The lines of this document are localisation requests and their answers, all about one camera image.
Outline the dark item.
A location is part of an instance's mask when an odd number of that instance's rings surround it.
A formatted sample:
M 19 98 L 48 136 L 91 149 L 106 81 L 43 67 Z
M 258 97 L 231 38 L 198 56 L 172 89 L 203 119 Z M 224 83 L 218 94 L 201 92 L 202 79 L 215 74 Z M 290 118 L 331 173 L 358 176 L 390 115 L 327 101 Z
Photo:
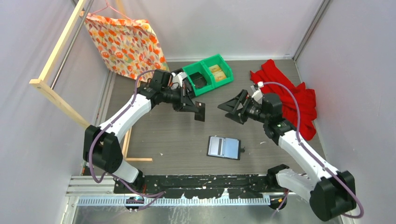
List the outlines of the dark item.
M 191 74 L 189 77 L 192 80 L 192 84 L 196 89 L 201 89 L 207 86 L 207 80 L 200 72 L 195 72 Z

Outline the black leather card holder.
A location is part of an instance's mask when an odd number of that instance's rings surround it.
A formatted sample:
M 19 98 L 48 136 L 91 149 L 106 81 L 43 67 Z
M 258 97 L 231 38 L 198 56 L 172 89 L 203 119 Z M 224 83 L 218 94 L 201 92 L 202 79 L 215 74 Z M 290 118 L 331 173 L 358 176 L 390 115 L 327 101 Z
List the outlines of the black leather card holder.
M 240 155 L 245 152 L 241 140 L 235 138 L 209 136 L 206 155 L 209 157 L 240 160 Z

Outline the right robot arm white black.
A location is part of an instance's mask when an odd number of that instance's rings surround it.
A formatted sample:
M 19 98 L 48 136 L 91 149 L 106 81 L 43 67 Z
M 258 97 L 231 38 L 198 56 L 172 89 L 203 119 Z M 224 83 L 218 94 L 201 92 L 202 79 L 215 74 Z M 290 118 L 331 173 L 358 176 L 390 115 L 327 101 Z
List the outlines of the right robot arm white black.
M 247 90 L 218 105 L 225 116 L 244 124 L 248 119 L 263 124 L 266 136 L 286 151 L 303 169 L 299 175 L 281 164 L 267 171 L 271 191 L 288 189 L 305 199 L 321 221 L 328 221 L 357 207 L 355 180 L 349 171 L 340 172 L 326 162 L 302 138 L 297 128 L 283 116 L 283 105 L 275 93 L 267 93 L 257 102 Z

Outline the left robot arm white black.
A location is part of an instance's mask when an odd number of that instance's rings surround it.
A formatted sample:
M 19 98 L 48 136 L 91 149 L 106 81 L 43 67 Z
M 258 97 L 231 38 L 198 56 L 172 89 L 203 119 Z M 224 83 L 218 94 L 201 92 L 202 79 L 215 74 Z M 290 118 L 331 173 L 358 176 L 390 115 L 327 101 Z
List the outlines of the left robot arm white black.
M 90 169 L 98 167 L 125 182 L 132 193 L 142 190 L 142 172 L 123 157 L 120 141 L 128 130 L 160 103 L 171 104 L 176 112 L 192 112 L 197 121 L 205 120 L 205 104 L 193 102 L 187 91 L 186 74 L 152 70 L 147 84 L 135 87 L 129 101 L 110 119 L 85 130 L 83 159 Z

